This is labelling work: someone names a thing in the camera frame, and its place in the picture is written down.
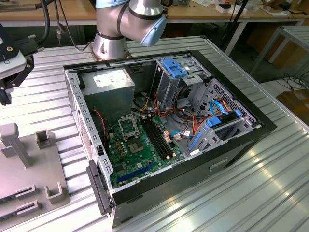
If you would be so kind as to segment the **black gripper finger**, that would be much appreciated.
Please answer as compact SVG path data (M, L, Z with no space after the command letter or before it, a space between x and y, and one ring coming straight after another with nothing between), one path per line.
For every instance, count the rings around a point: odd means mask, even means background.
M0 103L3 106L12 103L13 89L19 87L33 69L33 55L26 58L18 55L0 63Z

